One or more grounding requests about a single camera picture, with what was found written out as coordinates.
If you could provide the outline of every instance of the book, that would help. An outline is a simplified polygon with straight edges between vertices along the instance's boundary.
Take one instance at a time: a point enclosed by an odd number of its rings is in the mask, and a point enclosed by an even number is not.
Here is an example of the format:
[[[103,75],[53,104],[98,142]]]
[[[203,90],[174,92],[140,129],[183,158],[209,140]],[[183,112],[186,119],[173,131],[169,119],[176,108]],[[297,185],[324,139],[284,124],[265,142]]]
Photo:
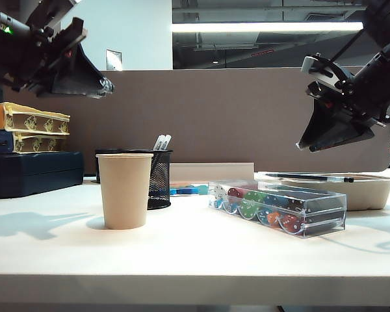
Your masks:
[[[64,151],[66,136],[0,131],[0,154]]]
[[[0,103],[0,130],[44,135],[69,135],[70,116],[15,103]]]

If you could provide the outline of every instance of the ceiling light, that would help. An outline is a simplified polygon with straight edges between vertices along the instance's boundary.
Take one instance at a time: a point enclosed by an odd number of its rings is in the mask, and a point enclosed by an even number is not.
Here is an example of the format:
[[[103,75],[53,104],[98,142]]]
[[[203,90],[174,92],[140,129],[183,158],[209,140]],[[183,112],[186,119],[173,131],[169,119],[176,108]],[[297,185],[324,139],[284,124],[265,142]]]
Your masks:
[[[297,23],[182,23],[172,24],[173,33],[306,33],[321,31],[355,32],[362,22],[297,22]]]

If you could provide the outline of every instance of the ceiling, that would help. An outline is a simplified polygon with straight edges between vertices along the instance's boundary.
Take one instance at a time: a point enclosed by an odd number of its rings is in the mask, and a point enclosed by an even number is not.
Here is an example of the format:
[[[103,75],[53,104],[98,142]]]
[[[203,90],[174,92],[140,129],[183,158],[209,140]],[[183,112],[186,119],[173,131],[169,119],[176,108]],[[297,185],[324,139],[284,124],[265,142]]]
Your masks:
[[[0,11],[18,20],[20,13],[20,1],[22,0],[0,0]]]
[[[172,0],[172,20],[173,23],[361,21],[365,5],[363,0]],[[304,56],[298,58],[299,51],[316,53],[321,49],[335,54],[351,37],[349,32],[333,31],[174,33],[174,68],[299,66]],[[363,62],[371,52],[375,53],[377,47],[369,38],[361,40],[366,44],[360,44],[359,51],[354,48],[348,58],[355,60],[362,56],[360,62]],[[275,62],[280,59],[276,54],[284,55],[284,60]]]

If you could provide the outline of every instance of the black mesh pen holder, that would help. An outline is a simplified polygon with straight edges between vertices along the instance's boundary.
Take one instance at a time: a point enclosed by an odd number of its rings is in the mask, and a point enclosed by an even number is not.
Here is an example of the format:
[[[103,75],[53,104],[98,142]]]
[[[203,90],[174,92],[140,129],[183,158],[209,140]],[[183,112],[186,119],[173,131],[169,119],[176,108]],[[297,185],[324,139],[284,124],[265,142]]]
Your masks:
[[[172,150],[123,149],[122,153],[152,153],[148,210],[170,206],[169,166]]]

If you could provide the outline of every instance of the paper cup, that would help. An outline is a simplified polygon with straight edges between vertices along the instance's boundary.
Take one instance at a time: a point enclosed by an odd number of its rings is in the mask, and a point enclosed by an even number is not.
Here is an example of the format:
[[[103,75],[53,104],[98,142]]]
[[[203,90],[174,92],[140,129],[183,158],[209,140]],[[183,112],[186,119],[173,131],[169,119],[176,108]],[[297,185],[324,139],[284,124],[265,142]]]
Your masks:
[[[105,227],[133,229],[146,223],[153,154],[98,154]]]

